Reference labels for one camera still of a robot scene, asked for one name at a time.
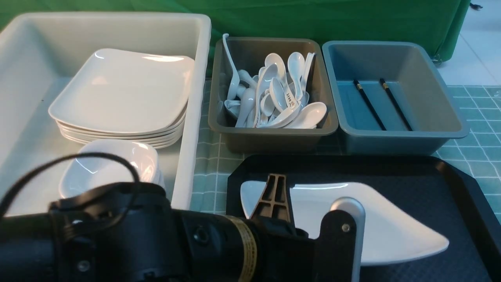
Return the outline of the right gripper tan ribbed finger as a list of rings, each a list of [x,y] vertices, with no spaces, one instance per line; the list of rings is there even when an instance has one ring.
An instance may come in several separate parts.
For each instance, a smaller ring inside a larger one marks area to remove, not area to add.
[[[254,219],[258,216],[294,223],[290,186],[286,175],[268,175],[264,190],[249,218]]]

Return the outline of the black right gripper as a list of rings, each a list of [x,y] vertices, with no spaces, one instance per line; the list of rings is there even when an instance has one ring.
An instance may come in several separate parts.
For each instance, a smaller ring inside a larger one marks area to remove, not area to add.
[[[1,220],[2,282],[311,282],[315,243],[283,221],[172,209],[163,188],[132,183]]]

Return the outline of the right gripper silver-tipped finger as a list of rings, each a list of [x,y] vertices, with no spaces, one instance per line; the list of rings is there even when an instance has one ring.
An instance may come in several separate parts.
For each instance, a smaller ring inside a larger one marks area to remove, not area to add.
[[[315,240],[313,281],[358,282],[366,213],[352,197],[333,202]]]

